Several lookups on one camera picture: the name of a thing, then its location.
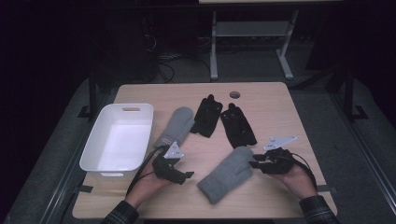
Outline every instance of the white plastic basket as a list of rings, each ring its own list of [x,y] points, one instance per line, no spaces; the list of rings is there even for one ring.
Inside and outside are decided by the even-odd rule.
[[[132,179],[148,148],[153,110],[149,104],[105,106],[84,147],[81,169],[100,177]]]

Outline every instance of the human hand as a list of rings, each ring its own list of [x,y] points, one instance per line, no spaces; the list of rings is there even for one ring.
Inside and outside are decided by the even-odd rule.
[[[284,175],[269,176],[282,182],[300,200],[318,195],[308,174],[296,164]]]
[[[172,182],[160,179],[154,174],[154,168],[152,162],[155,157],[151,158],[146,167],[143,169],[139,180],[131,189],[129,194],[125,197],[125,202],[129,203],[134,208],[140,206],[140,204],[154,195],[160,189],[172,184]]]

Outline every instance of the black metal stand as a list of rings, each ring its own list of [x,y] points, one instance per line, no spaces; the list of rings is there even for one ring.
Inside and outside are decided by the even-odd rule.
[[[94,81],[94,72],[92,70],[90,77],[88,79],[88,85],[90,90],[90,105],[84,105],[79,111],[79,118],[89,118],[91,120],[96,114],[97,103],[96,103],[96,85]]]
[[[360,105],[356,105],[355,108],[358,110],[358,114],[353,114],[352,105],[353,105],[353,82],[354,77],[349,70],[346,73],[346,89],[345,89],[345,98],[344,98],[344,112],[346,116],[351,122],[354,122],[355,119],[368,119],[369,117],[364,112],[363,108]]]

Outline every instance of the gray knit mitten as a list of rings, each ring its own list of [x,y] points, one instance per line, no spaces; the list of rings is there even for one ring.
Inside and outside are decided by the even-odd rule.
[[[211,204],[218,203],[230,190],[253,175],[249,161],[253,152],[248,147],[237,147],[209,175],[198,183],[198,189]]]
[[[176,109],[154,146],[170,146],[174,142],[177,142],[180,146],[186,139],[193,124],[194,119],[190,108],[183,106]]]

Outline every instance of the plaid sleeve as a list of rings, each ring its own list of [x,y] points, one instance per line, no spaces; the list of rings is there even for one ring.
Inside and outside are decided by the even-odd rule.
[[[127,202],[121,201],[113,211],[105,217],[101,224],[132,224],[138,217],[139,214],[136,209]]]
[[[301,200],[300,207],[308,224],[339,223],[329,205],[326,204],[326,201],[320,195]]]

